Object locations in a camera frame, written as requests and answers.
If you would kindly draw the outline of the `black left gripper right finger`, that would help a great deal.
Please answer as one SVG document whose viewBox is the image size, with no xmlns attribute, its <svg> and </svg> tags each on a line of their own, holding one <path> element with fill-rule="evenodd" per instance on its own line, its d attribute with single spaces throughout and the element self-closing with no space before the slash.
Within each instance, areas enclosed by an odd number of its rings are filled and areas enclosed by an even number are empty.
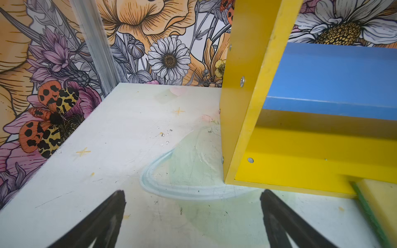
<svg viewBox="0 0 397 248">
<path fill-rule="evenodd" d="M 267 238 L 272 248 L 290 248 L 289 238 L 300 248 L 335 247 L 271 190 L 265 190 L 260 200 Z"/>
</svg>

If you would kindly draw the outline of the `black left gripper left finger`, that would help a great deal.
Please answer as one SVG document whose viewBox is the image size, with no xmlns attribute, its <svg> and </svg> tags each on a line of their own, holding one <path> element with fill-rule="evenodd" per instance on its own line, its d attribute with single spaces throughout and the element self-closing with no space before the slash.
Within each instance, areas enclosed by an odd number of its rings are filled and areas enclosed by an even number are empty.
<svg viewBox="0 0 397 248">
<path fill-rule="evenodd" d="M 125 192 L 115 191 L 51 248 L 114 248 L 126 206 Z"/>
</svg>

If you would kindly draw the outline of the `yellow shelf with coloured boards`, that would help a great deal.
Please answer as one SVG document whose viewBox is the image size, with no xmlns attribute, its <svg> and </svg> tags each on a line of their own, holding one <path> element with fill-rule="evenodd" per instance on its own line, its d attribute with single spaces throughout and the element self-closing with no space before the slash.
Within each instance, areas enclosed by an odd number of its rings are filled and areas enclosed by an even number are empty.
<svg viewBox="0 0 397 248">
<path fill-rule="evenodd" d="M 226 184 L 354 198 L 397 181 L 397 123 L 264 110 L 301 1 L 239 1 L 220 99 Z"/>
</svg>

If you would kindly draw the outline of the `yellow sponge with green back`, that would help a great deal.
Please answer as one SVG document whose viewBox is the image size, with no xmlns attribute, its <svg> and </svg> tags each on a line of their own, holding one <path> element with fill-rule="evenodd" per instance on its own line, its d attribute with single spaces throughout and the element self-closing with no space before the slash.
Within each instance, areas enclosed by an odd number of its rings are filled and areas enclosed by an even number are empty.
<svg viewBox="0 0 397 248">
<path fill-rule="evenodd" d="M 383 248 L 397 246 L 397 185 L 371 179 L 352 183 L 358 203 Z"/>
</svg>

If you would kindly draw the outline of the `aluminium frame post left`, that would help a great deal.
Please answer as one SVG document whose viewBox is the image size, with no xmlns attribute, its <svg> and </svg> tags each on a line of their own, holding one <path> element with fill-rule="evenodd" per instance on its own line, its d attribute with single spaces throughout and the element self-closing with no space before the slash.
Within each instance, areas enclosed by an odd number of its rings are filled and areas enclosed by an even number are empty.
<svg viewBox="0 0 397 248">
<path fill-rule="evenodd" d="M 95 1 L 71 1 L 85 42 L 92 56 L 100 88 L 106 97 L 120 82 L 102 19 Z"/>
</svg>

